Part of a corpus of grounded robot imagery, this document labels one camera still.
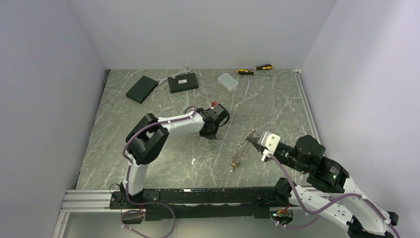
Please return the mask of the large metal keyring with rings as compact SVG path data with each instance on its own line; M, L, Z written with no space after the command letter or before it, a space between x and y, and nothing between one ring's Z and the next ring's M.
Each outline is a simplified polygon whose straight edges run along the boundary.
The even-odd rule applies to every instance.
M258 129L253 128L249 131L249 133L245 136L244 140L237 145L235 148L235 153L231 157L231 163L230 166L232 168L232 172L235 172L241 163L241 159L244 157L244 155L249 151L249 148L251 147L251 143L247 140L247 138L256 137L258 136Z

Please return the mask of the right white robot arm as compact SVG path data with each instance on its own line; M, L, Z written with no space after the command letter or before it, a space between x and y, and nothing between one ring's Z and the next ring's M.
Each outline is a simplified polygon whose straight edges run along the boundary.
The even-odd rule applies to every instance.
M279 206L292 204L308 215L323 217L338 225L351 238L398 238L399 216L376 206L356 185L346 169L324 155L325 147L311 135L300 137L295 146L280 142L280 136L265 131L258 137L246 138L262 161L273 160L284 173L273 190ZM307 182L330 199L316 195L295 184L286 167L308 175Z

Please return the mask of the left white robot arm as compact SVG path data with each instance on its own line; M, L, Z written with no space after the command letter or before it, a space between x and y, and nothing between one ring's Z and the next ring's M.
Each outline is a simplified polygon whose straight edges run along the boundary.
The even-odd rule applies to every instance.
M230 120L221 104L208 109L189 106L178 116L159 118L149 113L142 117L126 137L122 156L128 161L120 191L129 208L143 201L145 177L149 164L157 159L167 139L187 133L198 133L206 139L216 139L217 131Z

